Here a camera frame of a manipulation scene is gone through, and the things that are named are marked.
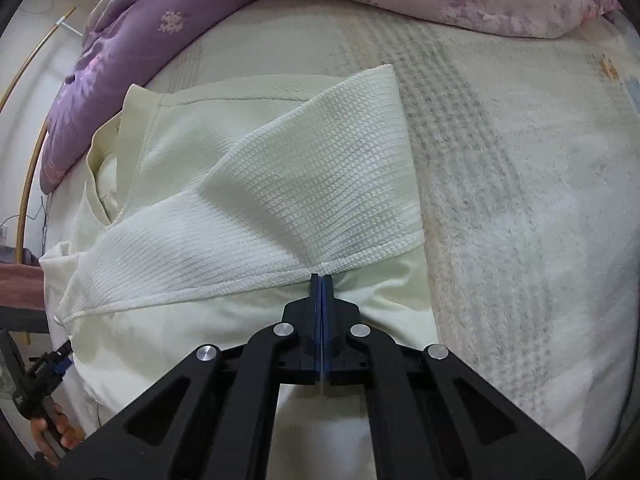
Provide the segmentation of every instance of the wooden stick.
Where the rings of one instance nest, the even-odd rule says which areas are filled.
[[[38,134],[38,140],[31,153],[31,160],[29,161],[29,168],[27,169],[27,176],[24,179],[24,185],[22,186],[22,198],[20,199],[20,211],[18,212],[18,231],[15,235],[15,263],[24,263],[24,228],[27,225],[27,208],[29,206],[29,195],[31,193],[31,184],[33,183],[33,176],[36,173],[36,166],[38,164],[38,158],[40,157],[40,151],[44,144],[44,138],[47,136],[47,121],[42,123],[40,133]]]
[[[76,8],[77,7],[73,7],[72,9],[69,9],[65,14],[64,20],[66,20],[69,16],[71,16],[71,14],[74,12],[74,10],[76,10]],[[18,84],[18,79],[21,78],[22,74],[24,74],[24,71],[27,70],[27,67],[30,65],[31,61],[33,61],[33,58],[36,57],[36,54],[39,53],[40,49],[44,46],[45,43],[47,43],[47,41],[49,41],[49,38],[53,36],[53,33],[56,32],[59,28],[60,28],[60,25],[55,23],[53,27],[51,27],[51,30],[47,33],[47,35],[44,38],[42,38],[42,41],[40,41],[40,43],[34,49],[31,55],[24,61],[24,63],[20,67],[20,70],[18,70],[18,73],[11,80],[11,83],[9,83],[9,87],[6,89],[6,91],[4,92],[4,95],[2,96],[2,100],[0,100],[0,112],[2,112],[4,105],[9,100],[9,95],[11,95],[11,92],[14,91],[15,86]]]
[[[33,49],[33,52],[30,56],[24,61],[20,70],[18,70],[17,74],[12,79],[11,83],[9,83],[8,88],[4,92],[2,96],[2,100],[0,100],[0,112],[4,109],[4,105],[9,100],[9,96],[14,91],[15,86],[18,84],[18,80],[24,74],[24,71],[27,70],[27,67],[30,65],[31,61],[36,57],[37,53],[42,49],[45,43],[49,41],[49,38],[53,36],[53,33],[56,32],[60,28],[60,23],[66,20],[71,14],[77,9],[77,7],[72,7],[69,9],[62,20],[57,22],[51,27],[47,35],[42,38],[40,43]],[[23,264],[24,263],[24,229],[27,224],[27,208],[29,206],[29,195],[31,193],[31,185],[33,184],[33,177],[36,172],[36,165],[38,164],[38,159],[40,158],[40,152],[42,150],[42,145],[44,144],[44,139],[47,136],[47,122],[42,124],[40,129],[40,133],[38,134],[38,139],[36,140],[36,145],[31,153],[31,160],[29,162],[29,168],[27,169],[27,176],[24,179],[24,185],[22,186],[22,197],[20,199],[20,211],[18,212],[18,229],[15,236],[15,263]],[[31,335],[28,332],[22,333],[22,341],[31,345]]]

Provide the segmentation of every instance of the fan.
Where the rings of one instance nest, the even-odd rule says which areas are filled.
[[[0,399],[11,399],[14,390],[14,379],[11,377],[6,362],[4,362],[4,358],[0,352]]]

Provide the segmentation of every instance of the bed sheet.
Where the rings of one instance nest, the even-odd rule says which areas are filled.
[[[593,470],[638,330],[640,59],[613,25],[522,40],[343,0],[260,0],[147,87],[383,63],[408,118],[440,338]],[[47,247],[80,199],[76,171],[52,197]]]

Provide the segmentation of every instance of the cream fabric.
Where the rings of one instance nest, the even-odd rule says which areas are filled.
[[[88,194],[103,234],[78,256],[56,317],[285,285],[419,246],[392,68],[336,82],[263,76],[169,96],[132,88],[120,130],[145,135],[116,140],[121,209],[109,224]],[[267,124],[265,101],[284,112]],[[107,130],[98,142],[116,132]]]
[[[84,387],[108,412],[121,410],[200,344],[244,344],[278,322],[286,303],[307,295],[315,269],[332,272],[336,296],[358,304],[367,322],[398,342],[423,348],[437,341],[415,170],[390,66],[346,80],[243,78],[173,96],[132,88],[122,113],[96,133],[86,164],[69,240],[41,264],[47,304],[59,305],[56,316],[72,339]],[[188,200],[162,212],[172,197],[202,189],[207,179],[216,181],[210,186],[218,194],[200,224],[190,218]],[[225,220],[244,230],[250,225],[260,235],[250,240],[256,246],[225,231],[227,223],[216,224],[216,208],[225,203],[234,206],[226,213],[238,212]],[[171,215],[172,228],[166,227]],[[140,227],[131,247],[139,256],[120,245],[130,219]],[[278,245],[300,261],[300,277],[285,274],[267,282],[276,285],[269,288],[259,282],[258,290],[245,280],[233,294],[189,296],[177,288],[163,301],[150,297],[153,288],[140,286],[150,274],[145,265],[155,266],[155,282],[185,287],[192,279],[194,253],[190,259],[167,247],[172,234],[188,243],[198,231],[208,235],[200,238],[209,243],[200,254],[203,266],[219,269],[215,278],[229,269],[240,269],[240,278],[251,274],[247,269],[260,258],[258,270],[275,268],[280,257],[269,262],[267,256],[279,255]],[[164,252],[154,259],[156,248]],[[122,279],[125,267],[138,269],[132,280]],[[110,282],[104,289],[110,297],[126,300],[95,301],[102,279]],[[375,478],[362,392],[331,388],[318,395],[314,388],[281,390],[270,478]]]

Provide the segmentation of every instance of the purple pillow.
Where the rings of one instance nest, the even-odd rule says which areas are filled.
[[[49,111],[40,188],[56,189],[120,109],[132,84],[144,86],[213,25],[254,0],[112,0]]]

